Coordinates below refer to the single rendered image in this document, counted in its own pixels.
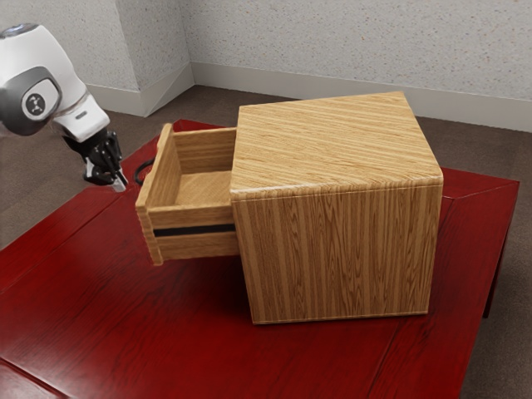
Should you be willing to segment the wooden cabinet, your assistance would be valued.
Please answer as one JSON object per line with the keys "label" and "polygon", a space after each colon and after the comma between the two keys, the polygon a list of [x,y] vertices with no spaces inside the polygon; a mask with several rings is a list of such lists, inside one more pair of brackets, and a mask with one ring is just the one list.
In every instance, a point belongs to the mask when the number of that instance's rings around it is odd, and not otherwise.
{"label": "wooden cabinet", "polygon": [[399,91],[242,106],[229,193],[253,322],[427,313],[443,182]]}

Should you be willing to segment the open wooden drawer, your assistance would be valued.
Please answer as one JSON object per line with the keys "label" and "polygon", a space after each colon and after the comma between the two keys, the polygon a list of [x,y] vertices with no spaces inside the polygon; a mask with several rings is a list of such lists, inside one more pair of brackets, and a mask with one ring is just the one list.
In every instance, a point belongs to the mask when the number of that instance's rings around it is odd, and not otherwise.
{"label": "open wooden drawer", "polygon": [[166,125],[135,203],[155,265],[239,254],[229,197],[236,130]]}

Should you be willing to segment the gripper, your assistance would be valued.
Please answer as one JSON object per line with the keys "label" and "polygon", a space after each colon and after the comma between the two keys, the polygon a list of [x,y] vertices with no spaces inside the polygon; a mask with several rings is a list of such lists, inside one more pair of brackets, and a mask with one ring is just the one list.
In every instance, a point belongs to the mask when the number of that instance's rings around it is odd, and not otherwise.
{"label": "gripper", "polygon": [[86,181],[94,185],[109,185],[116,192],[126,190],[127,179],[122,173],[121,149],[114,131],[102,129],[83,142],[67,135],[62,138],[85,163]]}

